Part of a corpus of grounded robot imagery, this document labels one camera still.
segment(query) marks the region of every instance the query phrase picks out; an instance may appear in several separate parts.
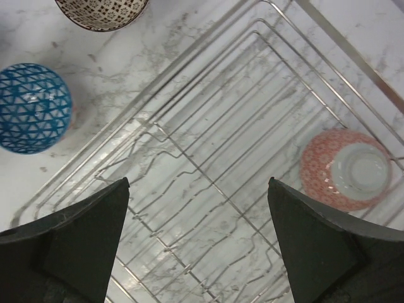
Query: countertop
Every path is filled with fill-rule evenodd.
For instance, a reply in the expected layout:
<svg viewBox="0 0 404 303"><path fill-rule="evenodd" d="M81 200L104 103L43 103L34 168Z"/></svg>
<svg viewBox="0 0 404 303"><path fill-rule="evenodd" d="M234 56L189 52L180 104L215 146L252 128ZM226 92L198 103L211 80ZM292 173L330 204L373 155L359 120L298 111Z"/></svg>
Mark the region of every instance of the countertop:
<svg viewBox="0 0 404 303"><path fill-rule="evenodd" d="M13 213L44 182L236 2L151 0L144 14L127 27L94 33L69 21L52 0L3 1L0 68L18 62L52 68L69 85L78 118L67 137L43 153L23 156L0 150L0 230L8 228ZM404 39L397 30L404 26L404 14L394 3L311 2L404 95ZM398 127L404 125L401 114L394 119Z"/></svg>

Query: stainless steel rack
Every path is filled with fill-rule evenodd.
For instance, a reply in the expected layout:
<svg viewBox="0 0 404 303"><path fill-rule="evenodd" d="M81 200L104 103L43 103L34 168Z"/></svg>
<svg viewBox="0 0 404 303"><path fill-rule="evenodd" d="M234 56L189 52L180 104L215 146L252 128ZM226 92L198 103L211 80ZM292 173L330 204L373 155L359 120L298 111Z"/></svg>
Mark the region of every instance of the stainless steel rack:
<svg viewBox="0 0 404 303"><path fill-rule="evenodd" d="M377 138L395 164L386 201L354 215L404 228L404 139L389 118L402 100L313 14L307 1L238 3L12 226L127 176L131 201L107 302L293 302L266 183L275 176L302 190L301 150L323 129L341 127Z"/></svg>

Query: marble countertop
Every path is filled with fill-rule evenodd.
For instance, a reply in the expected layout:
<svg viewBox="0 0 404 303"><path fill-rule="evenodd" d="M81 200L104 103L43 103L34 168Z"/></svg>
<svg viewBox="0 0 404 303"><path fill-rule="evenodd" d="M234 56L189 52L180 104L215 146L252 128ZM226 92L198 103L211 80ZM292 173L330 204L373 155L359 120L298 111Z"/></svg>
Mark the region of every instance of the marble countertop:
<svg viewBox="0 0 404 303"><path fill-rule="evenodd" d="M237 1L151 0L118 31L89 32L53 0L5 0L0 8L0 68L43 64L68 84L78 107L75 128L30 156L0 150L0 230L39 187Z"/></svg>

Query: metal wire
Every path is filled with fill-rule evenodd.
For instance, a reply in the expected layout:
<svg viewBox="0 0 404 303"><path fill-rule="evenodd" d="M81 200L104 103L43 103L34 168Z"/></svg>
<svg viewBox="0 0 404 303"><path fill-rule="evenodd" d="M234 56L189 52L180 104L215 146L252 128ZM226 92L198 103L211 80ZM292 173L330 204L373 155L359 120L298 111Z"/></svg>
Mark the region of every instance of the metal wire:
<svg viewBox="0 0 404 303"><path fill-rule="evenodd" d="M227 31L258 5L265 5L276 12L278 14L276 22L271 24L264 18L255 18L239 28L237 35L226 38ZM310 63L305 55L293 45L293 42L282 34L282 28L277 27L280 21L284 21L303 39L309 49L317 54L319 59L316 63ZM199 66L184 83L181 83L173 94L158 103L158 106L146 119L142 121L139 119L138 127L135 127L131 133L114 145L108 154L102 156L101 160L92 163L92 160L103 152L103 148L108 146L109 141L119 134L128 123L136 120L138 114L152 103L159 93L164 92L176 77L180 77L183 71L193 65L195 60L201 59L205 54L204 51L221 40L226 43L220 47L216 55L208 57L206 62ZM298 72L290 63L287 55L273 43L274 40L279 40L284 47L290 50L290 53L294 54L306 68L306 72L303 74ZM261 56L268 60L267 66L260 66L258 59ZM165 180L148 196L150 199L145 198L138 201L132 197L128 217L131 217L136 228L145 234L145 238L143 241L139 241L139 247L136 246L133 251L130 251L125 245L128 244L131 237L136 238L137 234L133 235L129 231L122 235L116 256L116 266L124 269L123 272L128 279L135 281L141 291L156 303L165 302L166 295L175 292L178 284L185 289L175 297L178 303L196 302L195 296L204 302L217 303L291 302L292 295L290 287L287 285L287 273L278 248L278 241L276 238L271 238L274 231L271 227L269 213L264 214L262 218L258 216L259 220L256 220L252 214L254 211L261 214L260 210L267 207L265 201L267 192L266 188L262 187L267 179L263 181L260 179L261 176L265 175L267 171L269 174L276 171L270 167L274 165L279 168L280 164L277 164L277 160L293 149L295 141L305 135L306 130L314 125L320 117L325 115L332 117L333 122L327 124L331 127L336 125L347 127L344 117L338 115L333 106L326 102L326 98L314 88L308 78L314 77L317 83L327 88L335 100L341 102L347 112L356 118L373 137L378 139L373 128L366 123L355 107L328 81L327 77L323 76L318 69L319 64L329 67L350 89L352 95L372 112L375 120L380 121L399 144L404 146L403 138L299 30L282 9L268 0L245 1L245 3L241 1L212 30L208 31L202 40L187 50L181 56L181 60L176 61L171 67L170 72L164 72L153 82L153 85L156 85L155 90L152 90L152 85L148 88L148 92L141 94L139 100L144 99L142 99L141 107L136 110L128 109L130 115L122 113L114 123L104 128L101 132L103 135L108 128L116 126L98 146L89 150L88 156L76 168L68 171L68 174L59 183L52 188L51 184L47 183L41 189L42 192L39 192L20 210L13 220L13 224L20 221L22 213L41 195L42 200L33 207L34 218L41 216L41 211L44 211L45 206L50 205L52 211L55 211L81 199L88 191L114 182L126 174L130 180L131 192L136 194L137 190L148 189L148 186L153 184L153 174L162 162L174 163L178 170L173 169L171 173L161 172L161 174L166 173L169 176L168 180ZM248 78L251 86L245 88L246 77L243 77L243 72L247 69L259 69L262 73L256 78L253 76ZM264 90L266 87L272 87L271 85L274 86L271 92ZM223 99L221 94L237 90L239 87L244 87L244 89L235 94L236 97L228 107L221 109L220 112L212 113L211 116L205 113L206 108L216 106L220 108L226 97L224 96ZM252 104L260 94L263 94L263 91L266 94L265 98L260 99L261 103L254 104L253 107ZM296 92L299 97L291 104L290 96ZM257 159L255 159L254 152L265 147L265 143L279 133L280 126L292 119L304 106L310 104L311 100L318 102L319 106L313 107L307 117L302 120L300 127L280 140L281 144L274 144L271 151L260 159L260 166L255 167ZM251 134L254 127L261 125L259 123L262 117L279 104L290 105L291 108L277 115L267 124L262 124L262 129ZM251 105L250 111L245 109L247 105ZM176 114L187 106L191 110L187 112L186 116L180 116L177 119ZM242 110L245 111L244 120L239 121L237 113ZM203 128L199 129L194 136L183 131L191 126L199 126L195 120L198 121L200 116L209 117L211 120L208 124L204 124ZM215 146L211 147L209 139L223 131L228 124L233 126L231 130L227 130L225 138L220 138L217 142L213 142L214 140L211 139L212 146L215 143ZM180 140L183 136L189 136L186 144ZM239 141L244 142L244 145L237 150L237 153L231 153L229 147ZM206 146L206 150L199 151L201 146ZM143 150L147 151L146 160L142 161L141 168L132 172L131 169L138 164L137 159L141 154L140 151ZM85 150L81 150L77 157L84 153ZM298 154L299 149L296 148L295 156ZM398 158L390 151L389 155L395 165L404 171ZM298 163L299 158L295 157L287 168L279 170L277 177L280 180L293 179L293 174L298 171ZM71 162L63 169L67 169L70 165ZM79 175L85 167L87 168L85 172ZM245 168L242 171L243 176L240 180L234 180L234 174L240 167ZM234 183L234 187L226 186L223 180L231 181L230 183ZM75 182L75 186L67 187L68 182L71 181ZM400 179L391 188L391 192L399 188L403 182L404 180ZM242 193L248 192L248 189L252 187L257 188L254 195L241 202ZM178 198L177 195L173 198L172 191L177 191L178 188L183 190L182 196ZM195 204L198 204L198 199L202 198L205 199L203 202L207 203L203 213L192 213L195 211L193 208ZM396 213L389 216L385 224L390 224L403 211L404 206L399 207ZM361 217L367 218L372 212L374 212L374 208L364 212ZM229 213L234 213L234 215L222 233L215 234L209 230L210 225L218 223L215 221L218 214L225 216ZM246 231L245 235L243 234L242 237L238 235L244 231ZM175 236L169 237L171 232L175 233ZM212 234L212 237L198 246L198 241L204 241L202 240L203 234L209 233ZM209 273L204 272L207 263L216 264L214 254L226 250L229 243L238 243L241 239L244 240L243 246L239 247L237 252L229 254L224 262L217 263L218 267ZM158 247L158 254L153 255L147 264L141 263L142 256L150 253L151 247ZM125 254L127 251L131 252L130 256ZM241 284L231 285L226 281L227 276L237 274L238 268L247 264L251 267L248 261L255 254L262 258L263 263L259 268L245 273L246 278ZM153 281L153 279L157 280L159 271L164 271L168 265L171 266L171 262L175 263L175 266L170 268L172 271L170 271L169 277L164 277L161 282ZM122 279L121 276L111 276L111 282L125 295L127 300L134 303L143 302L137 297L139 290L126 289L120 279ZM106 302L118 303L113 291L109 292Z"/></svg>

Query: white marble surface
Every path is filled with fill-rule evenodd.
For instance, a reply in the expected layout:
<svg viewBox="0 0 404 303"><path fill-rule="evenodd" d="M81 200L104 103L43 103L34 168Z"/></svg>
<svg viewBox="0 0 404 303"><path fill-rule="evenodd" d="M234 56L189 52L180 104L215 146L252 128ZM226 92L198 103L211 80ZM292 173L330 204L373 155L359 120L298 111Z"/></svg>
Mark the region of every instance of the white marble surface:
<svg viewBox="0 0 404 303"><path fill-rule="evenodd" d="M13 212L86 140L235 2L226 0L218 5L214 0L192 0L183 6L183 1L153 0L136 23L107 34L90 33L76 27L52 2L42 1L44 6L39 9L37 3L28 8L22 1L6 2L2 6L2 22L6 25L0 36L6 41L1 49L2 66L31 61L54 68L71 86L80 116L75 132L43 154L24 157L1 151L3 174L0 181L5 202L1 208L0 230L7 228ZM330 2L322 4L322 11L330 14L328 18L334 18L336 27L342 27L326 3ZM372 23L367 17L379 12L372 8L367 8L367 13L359 18L360 24L367 25L364 28L368 27L367 22ZM386 123L403 135L404 116L387 103L386 97L322 30L296 4L291 5L287 15L369 100ZM273 23L277 16L268 4L256 6L222 35L217 45L209 47L203 56L177 75L140 115L127 123L119 136L111 140L112 148L125 142L128 134L140 127L142 120L166 101L167 96L179 91L189 77L215 57L218 49L235 37L249 20L263 17ZM30 22L46 23L45 33L29 32ZM391 25L384 19L380 24L388 28ZM262 23L252 29L264 36L269 32ZM118 250L119 259L113 270L113 277L128 290L129 297L111 281L109 297L112 301L134 302L132 297L138 302L212 302L217 296L220 302L271 302L271 298L286 293L279 302L292 302L268 213L267 182L274 175L294 188L302 189L299 157L303 147L316 133L340 125L318 99L326 103L342 123L366 131L338 96L346 101L394 155L401 155L403 145L302 37L285 22L279 23L276 29L304 60L276 35L270 35L269 41L278 54L256 40L257 36L248 36L176 107L156 121L157 125L150 128L154 137L145 134L135 145L128 139L128 144L119 149L115 158L103 163L104 169L99 174L90 174L91 178L78 184L88 167L98 163L97 157L102 158L105 154L100 150L84 167L84 172L63 185L46 204L41 205L38 199L30 205L21 216L21 223L74 203L109 180L126 175L131 182L129 204L138 216L128 212ZM361 35L370 35L373 30L370 27ZM384 71L397 63L396 57L387 57L398 50L385 54L389 63L385 64ZM380 60L378 52L369 56L372 62ZM318 73L311 71L307 63L315 66ZM338 95L321 81L321 77ZM392 85L397 85L394 77L389 78L386 74L386 78ZM162 129L172 132L175 144ZM189 158L181 155L184 150ZM194 164L198 164L206 175ZM92 182L95 175L98 180ZM400 176L400 170L395 167L395 184L402 183ZM212 181L221 192L213 188ZM356 215L402 229L400 216L390 220L401 208L402 194L402 191L393 191L375 209ZM147 294L144 285L136 281L130 271L157 294L157 300Z"/></svg>
<svg viewBox="0 0 404 303"><path fill-rule="evenodd" d="M64 141L41 154L27 157L0 150L0 230L85 142L235 2L151 0L144 15L126 28L93 33L69 21L53 0L3 1L0 68L35 62L58 72L78 106L78 122Z"/></svg>
<svg viewBox="0 0 404 303"><path fill-rule="evenodd" d="M390 0L311 0L313 5L362 54L362 57L404 95L404 12Z"/></svg>

